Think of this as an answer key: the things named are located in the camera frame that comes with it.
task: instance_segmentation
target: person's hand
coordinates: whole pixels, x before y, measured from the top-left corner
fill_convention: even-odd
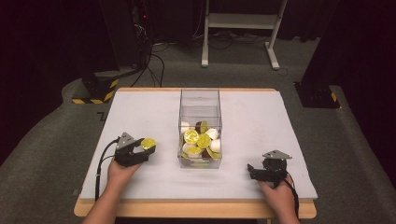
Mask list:
[[[291,177],[286,180],[292,185]],[[274,209],[280,223],[300,223],[294,210],[294,196],[287,183],[280,181],[279,185],[272,189],[267,183],[258,181],[265,200]]]
[[[121,192],[141,165],[142,163],[124,167],[112,160],[108,165],[106,188]]]

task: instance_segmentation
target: dark background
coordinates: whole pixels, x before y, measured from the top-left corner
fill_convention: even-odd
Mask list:
[[[215,12],[272,13],[279,4],[275,0],[269,0],[266,6],[264,1],[250,2],[211,1],[211,8]],[[342,87],[362,132],[396,186],[396,20],[386,1],[341,2],[347,5],[345,11],[332,18],[338,1],[290,0],[278,37],[299,36],[302,41],[323,37],[326,41],[320,42],[321,46],[347,46],[342,52],[345,59],[334,67],[327,81]],[[100,1],[17,0],[3,1],[1,5],[3,163],[27,132],[62,103],[62,87],[81,77],[74,64],[75,55],[67,53],[67,48],[73,46],[82,52],[92,70],[117,69],[117,60]],[[151,5],[158,37],[191,44],[192,34],[200,24],[201,1],[152,0]],[[197,34],[203,32],[202,19]],[[341,26],[328,26],[329,21],[345,21],[345,30],[340,33]],[[317,53],[310,65],[323,63],[328,53]]]

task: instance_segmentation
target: table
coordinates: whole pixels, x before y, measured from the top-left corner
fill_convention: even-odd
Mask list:
[[[244,127],[247,125],[257,128],[253,127],[254,123],[258,122],[254,119],[257,116],[261,116],[262,109],[265,108],[268,110],[266,116],[269,123],[258,126],[259,129],[262,127],[265,132],[258,130],[257,134],[268,135],[271,139],[274,138],[273,134],[280,134],[287,138],[287,141],[279,139],[277,143],[265,142],[260,137],[261,144],[268,148],[281,147],[278,149],[293,156],[293,159],[288,161],[288,170],[294,178],[296,189],[300,196],[300,218],[313,218],[316,216],[317,210],[314,200],[318,195],[309,179],[304,157],[292,131],[286,109],[278,91],[272,89],[220,89],[223,120],[222,147],[224,150],[220,168],[215,171],[180,169],[178,166],[177,121],[179,92],[179,88],[121,88],[116,92],[97,149],[93,155],[90,169],[84,181],[82,192],[75,206],[75,214],[77,216],[86,216],[94,204],[93,180],[98,158],[103,148],[114,139],[114,136],[127,132],[135,138],[154,136],[157,140],[157,149],[150,156],[149,161],[145,162],[139,171],[136,172],[133,177],[135,181],[132,181],[132,184],[127,187],[121,197],[117,213],[119,217],[275,217],[274,212],[262,197],[258,184],[255,183],[255,180],[249,179],[246,169],[247,161],[254,166],[261,163],[262,154],[256,155],[256,153],[253,153],[255,152],[254,147],[251,151],[252,153],[243,154],[247,154],[245,159],[236,160],[235,158],[244,157],[241,156],[242,154],[240,154],[239,150],[232,151],[232,146],[238,147],[239,142],[228,144],[230,139],[234,139],[234,133],[230,132],[230,128],[233,125],[243,125]],[[258,102],[260,99],[268,100],[264,101],[266,104],[262,106]],[[239,110],[242,107],[239,108],[238,106],[238,108],[230,112],[230,106],[233,107],[235,104],[244,105],[244,109],[249,109],[252,106],[255,106],[256,109],[252,110],[247,116],[240,118],[239,121],[243,121],[243,124],[238,124],[238,121],[235,121],[233,116],[240,115]],[[271,110],[266,106],[278,107],[278,109]],[[153,113],[163,113],[163,116],[153,117]],[[271,122],[275,122],[276,125],[281,127],[269,130],[269,127],[272,126]],[[287,151],[286,148],[282,148],[284,144],[294,148],[294,150]],[[266,152],[263,150],[266,149],[260,148],[259,153]],[[108,163],[103,164],[102,174],[106,174],[107,166]],[[197,179],[200,180],[200,183],[205,183],[189,185]],[[105,187],[105,183],[106,175],[103,175],[101,190]],[[188,194],[189,189],[207,188],[208,185],[206,183],[211,184],[211,186],[221,186],[222,188],[213,188],[210,192],[205,191],[205,193],[197,193],[193,196]],[[233,190],[226,190],[231,185]]]
[[[209,66],[209,47],[208,35],[209,27],[218,28],[242,28],[242,29],[263,29],[272,30],[271,39],[265,42],[265,49],[270,58],[271,65],[274,70],[279,70],[280,66],[274,52],[274,44],[276,35],[282,22],[283,13],[288,0],[281,0],[280,8],[275,15],[257,15],[257,14],[235,14],[235,13],[210,13],[209,0],[206,0],[205,8],[205,30],[204,44],[202,50],[202,67]]]

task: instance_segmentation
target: transparent bin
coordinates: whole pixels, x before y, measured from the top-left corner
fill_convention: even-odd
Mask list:
[[[181,168],[219,168],[222,150],[218,89],[181,90],[178,134]]]

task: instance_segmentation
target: white shelf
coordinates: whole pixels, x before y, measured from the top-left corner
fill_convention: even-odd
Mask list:
[[[210,13],[209,27],[274,29],[276,15]]]

